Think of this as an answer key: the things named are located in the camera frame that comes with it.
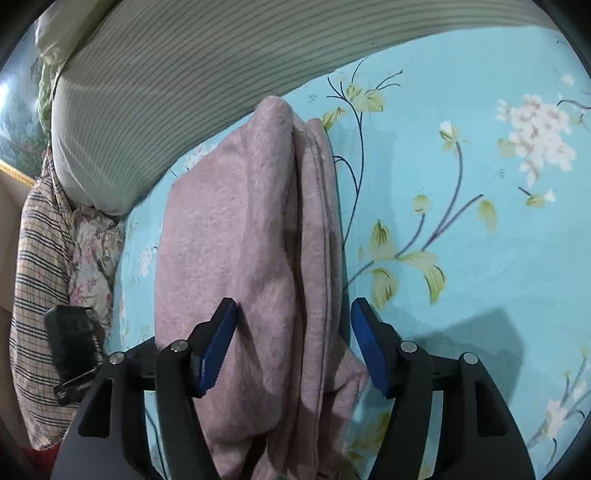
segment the gold frame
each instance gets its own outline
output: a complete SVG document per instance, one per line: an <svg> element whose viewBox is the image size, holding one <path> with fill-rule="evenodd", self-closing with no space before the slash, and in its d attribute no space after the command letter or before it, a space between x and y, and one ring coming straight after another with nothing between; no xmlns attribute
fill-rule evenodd
<svg viewBox="0 0 591 480"><path fill-rule="evenodd" d="M16 168L9 165L1 158L0 158L0 171L3 171L4 173L6 173L8 176L12 177L13 179L16 179L19 182L24 183L25 185L28 185L30 187L35 185L35 180L33 180L30 176L25 175L24 173L18 171Z"/></svg>

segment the floral bed sheet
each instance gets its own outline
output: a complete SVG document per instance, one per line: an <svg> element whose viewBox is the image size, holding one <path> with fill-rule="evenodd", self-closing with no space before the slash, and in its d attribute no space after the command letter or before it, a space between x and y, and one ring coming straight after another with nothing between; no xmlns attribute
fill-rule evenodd
<svg viewBox="0 0 591 480"><path fill-rule="evenodd" d="M573 50L538 27L449 32L360 59L285 99L301 118L321 118L332 143L345 308L364 296L430 353L477 354L542 478L591 408L591 81ZM111 350L154 334L171 185L243 121L181 157L128 217ZM359 354L346 314L343 334ZM441 400L421 478L433 470ZM390 409L369 386L340 477L367 477Z"/></svg>

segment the folded pink towel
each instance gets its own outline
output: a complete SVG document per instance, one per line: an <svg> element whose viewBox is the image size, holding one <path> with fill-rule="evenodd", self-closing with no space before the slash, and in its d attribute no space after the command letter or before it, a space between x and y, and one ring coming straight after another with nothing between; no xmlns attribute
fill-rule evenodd
<svg viewBox="0 0 591 480"><path fill-rule="evenodd" d="M341 241L326 133L279 98L168 195L158 346L186 338L224 297L242 312L215 387L195 403L224 480L335 472L367 380L337 334Z"/></svg>

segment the plaid fabric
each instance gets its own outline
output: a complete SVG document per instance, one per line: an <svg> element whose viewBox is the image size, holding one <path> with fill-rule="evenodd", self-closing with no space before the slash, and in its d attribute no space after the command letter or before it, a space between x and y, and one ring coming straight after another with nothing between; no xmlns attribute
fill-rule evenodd
<svg viewBox="0 0 591 480"><path fill-rule="evenodd" d="M14 387L31 445L38 450L61 440L76 410L57 403L53 386L59 377L43 321L50 308L69 304L71 231L72 210L48 150L41 178L22 209L10 332Z"/></svg>

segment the red fabric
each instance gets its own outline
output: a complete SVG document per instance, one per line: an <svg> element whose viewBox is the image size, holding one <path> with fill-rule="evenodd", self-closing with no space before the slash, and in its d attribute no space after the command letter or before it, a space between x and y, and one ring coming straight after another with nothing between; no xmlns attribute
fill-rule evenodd
<svg viewBox="0 0 591 480"><path fill-rule="evenodd" d="M51 477L53 465L56 462L57 452L60 451L61 443L54 445L47 450L34 450L32 448L23 448L22 451L25 453L33 467L42 474L45 478Z"/></svg>

